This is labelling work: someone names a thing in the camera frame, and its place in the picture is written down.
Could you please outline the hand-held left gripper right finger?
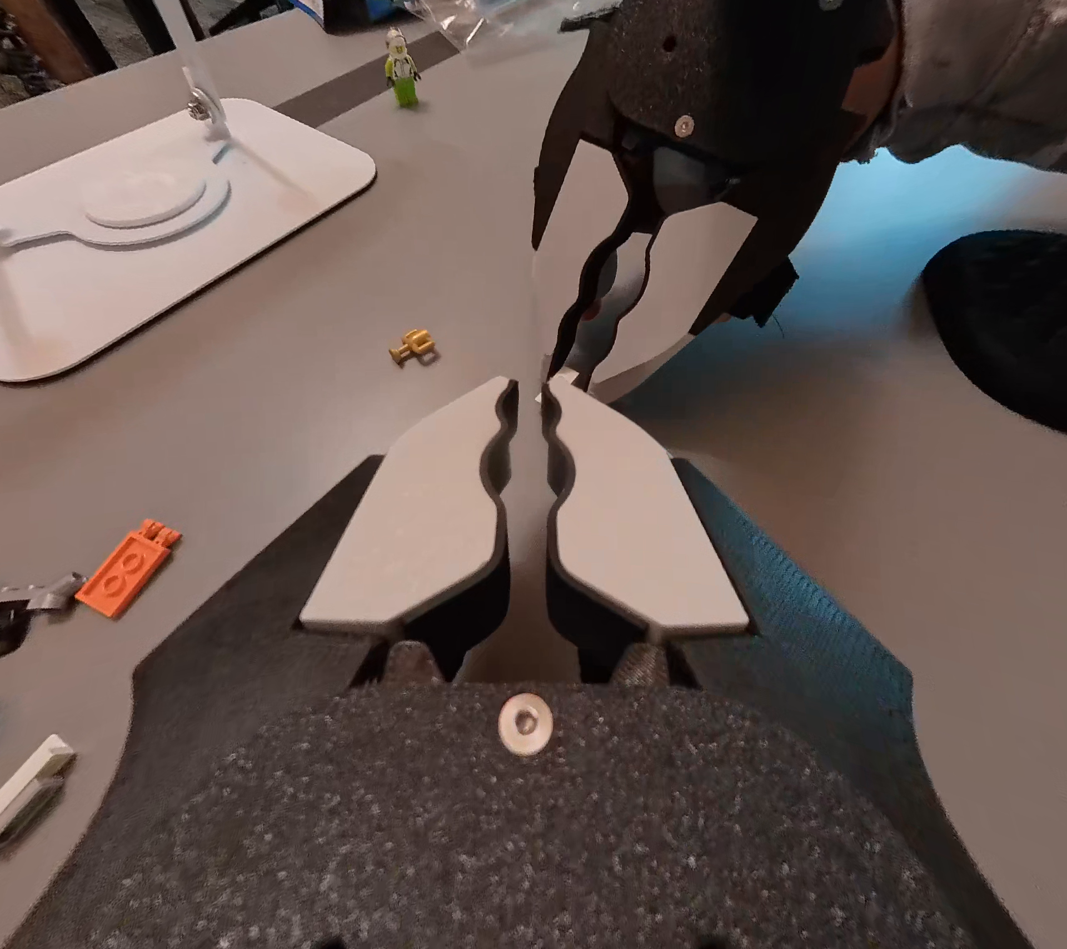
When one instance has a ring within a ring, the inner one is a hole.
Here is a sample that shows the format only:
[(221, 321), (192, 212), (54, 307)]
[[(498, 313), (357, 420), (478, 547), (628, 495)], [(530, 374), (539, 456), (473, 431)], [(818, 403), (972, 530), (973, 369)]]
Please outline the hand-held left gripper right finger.
[(668, 450), (637, 424), (552, 378), (550, 560), (568, 587), (647, 640), (735, 635), (750, 617)]

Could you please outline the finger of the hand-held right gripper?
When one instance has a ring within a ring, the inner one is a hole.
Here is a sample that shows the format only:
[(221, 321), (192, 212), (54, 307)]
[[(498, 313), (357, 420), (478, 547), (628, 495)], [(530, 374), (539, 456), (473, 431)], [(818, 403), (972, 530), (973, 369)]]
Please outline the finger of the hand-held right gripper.
[(560, 332), (566, 313), (579, 302), (582, 271), (614, 235), (628, 204), (610, 152), (580, 142), (534, 259), (543, 378), (561, 368), (593, 371), (614, 347), (620, 318), (636, 302), (644, 284), (647, 233), (623, 230), (622, 244), (609, 249), (604, 264), (592, 269), (596, 315), (586, 317), (589, 307), (582, 306), (574, 331)]
[(572, 347), (572, 382), (603, 402), (638, 387), (695, 338), (695, 323), (754, 230), (727, 203), (666, 218), (608, 258)]

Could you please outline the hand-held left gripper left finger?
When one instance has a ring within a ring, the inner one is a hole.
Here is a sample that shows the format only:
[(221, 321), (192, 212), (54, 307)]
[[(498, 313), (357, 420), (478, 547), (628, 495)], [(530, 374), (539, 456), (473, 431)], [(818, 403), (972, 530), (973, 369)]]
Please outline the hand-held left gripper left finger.
[(490, 378), (384, 455), (299, 614), (308, 631), (398, 636), (506, 555), (517, 382)]

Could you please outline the lime green lego minifigure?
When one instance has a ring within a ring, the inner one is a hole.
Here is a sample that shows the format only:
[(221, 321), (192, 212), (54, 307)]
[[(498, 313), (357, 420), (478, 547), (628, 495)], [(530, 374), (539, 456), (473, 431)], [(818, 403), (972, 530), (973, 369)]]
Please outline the lime green lego minifigure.
[(400, 107), (414, 108), (418, 101), (416, 84), (420, 80), (414, 57), (407, 46), (407, 37), (397, 27), (391, 27), (386, 32), (386, 58), (384, 74), (386, 85), (393, 90), (396, 102)]

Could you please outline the small gold lego piece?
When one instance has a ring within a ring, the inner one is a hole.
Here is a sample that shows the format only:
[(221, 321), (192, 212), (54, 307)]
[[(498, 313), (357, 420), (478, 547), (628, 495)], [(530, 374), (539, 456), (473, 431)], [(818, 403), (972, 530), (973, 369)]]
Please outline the small gold lego piece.
[(427, 367), (441, 358), (434, 336), (424, 328), (407, 331), (401, 339), (388, 349), (388, 355), (400, 368), (407, 367), (408, 364)]

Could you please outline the pile of lego pieces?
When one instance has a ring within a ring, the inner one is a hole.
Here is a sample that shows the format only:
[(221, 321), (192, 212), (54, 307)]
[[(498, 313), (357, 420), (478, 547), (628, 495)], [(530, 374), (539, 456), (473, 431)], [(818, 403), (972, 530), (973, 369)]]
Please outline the pile of lego pieces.
[[(76, 602), (109, 620), (120, 618), (160, 567), (166, 563), (181, 533), (158, 521), (144, 520), (128, 532), (100, 567), (86, 578), (70, 572), (46, 584), (3, 586), (1, 591), (1, 653), (20, 648), (31, 626), (45, 617), (63, 617)], [(48, 736), (1, 790), (1, 849), (7, 851), (54, 803), (64, 789), (65, 774), (76, 752), (59, 736)]]

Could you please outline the clear plastic bag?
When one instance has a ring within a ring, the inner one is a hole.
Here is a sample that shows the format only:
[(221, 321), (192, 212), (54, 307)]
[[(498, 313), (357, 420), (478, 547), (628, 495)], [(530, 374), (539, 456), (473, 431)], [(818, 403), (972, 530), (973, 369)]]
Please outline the clear plastic bag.
[(485, 63), (547, 48), (582, 13), (577, 0), (405, 0), (403, 6), (456, 52)]

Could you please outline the white book stand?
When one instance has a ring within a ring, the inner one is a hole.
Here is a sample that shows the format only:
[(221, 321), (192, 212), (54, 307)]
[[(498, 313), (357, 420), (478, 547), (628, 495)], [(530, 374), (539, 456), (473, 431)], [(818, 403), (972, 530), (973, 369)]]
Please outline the white book stand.
[(366, 152), (242, 98), (2, 184), (1, 381), (101, 354), (364, 193)]

